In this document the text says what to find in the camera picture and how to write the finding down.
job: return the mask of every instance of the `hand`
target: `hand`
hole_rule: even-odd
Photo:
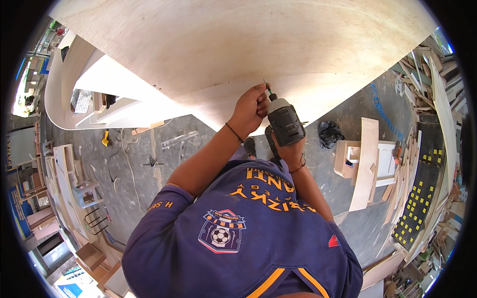
[[[301,157],[303,155],[303,147],[305,146],[306,137],[296,143],[284,147],[278,145],[274,132],[271,133],[271,137],[277,147],[278,155],[280,155],[280,157],[287,163],[289,171],[293,172],[300,168],[303,164]]]
[[[253,86],[238,99],[235,105],[228,124],[243,140],[258,129],[263,118],[268,114],[267,108],[270,102],[265,90],[266,86],[263,83]]]

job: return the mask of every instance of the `shoe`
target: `shoe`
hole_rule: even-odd
[[[245,153],[249,155],[253,155],[255,159],[257,159],[257,151],[255,150],[255,140],[252,137],[248,137],[243,142],[243,148],[245,149]]]
[[[275,146],[275,142],[273,141],[273,138],[271,137],[270,126],[267,126],[267,128],[265,128],[265,137],[267,138],[267,141],[269,142],[271,152],[273,153],[273,158],[275,158],[275,160],[279,161],[281,159],[281,157],[280,157],[280,155],[278,155],[277,147]]]

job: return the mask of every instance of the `football club logo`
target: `football club logo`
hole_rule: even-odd
[[[198,240],[216,254],[239,252],[245,220],[230,210],[210,210],[204,215]]]

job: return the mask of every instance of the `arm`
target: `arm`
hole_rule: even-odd
[[[278,146],[275,134],[272,133],[272,137],[277,147],[278,154],[287,163],[290,172],[300,168],[303,164],[302,152],[306,138],[299,140],[294,144],[280,147]],[[316,184],[315,179],[308,168],[306,166],[302,167],[291,174],[291,177],[293,178],[293,183],[295,184],[295,189],[300,199],[313,207],[325,220],[334,221],[330,206],[325,201],[320,188]]]
[[[265,84],[260,84],[250,88],[237,101],[228,124],[242,140],[257,130],[267,116],[269,101],[264,92]],[[167,183],[199,196],[239,146],[237,136],[230,128],[223,126],[202,149],[175,169]]]

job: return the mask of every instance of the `black mat with yellow squares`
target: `black mat with yellow squares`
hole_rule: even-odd
[[[436,193],[439,171],[445,162],[444,139],[440,125],[418,123],[422,131],[419,163],[411,192],[404,207],[403,216],[394,226],[393,238],[409,250],[417,235],[425,228],[425,218]]]

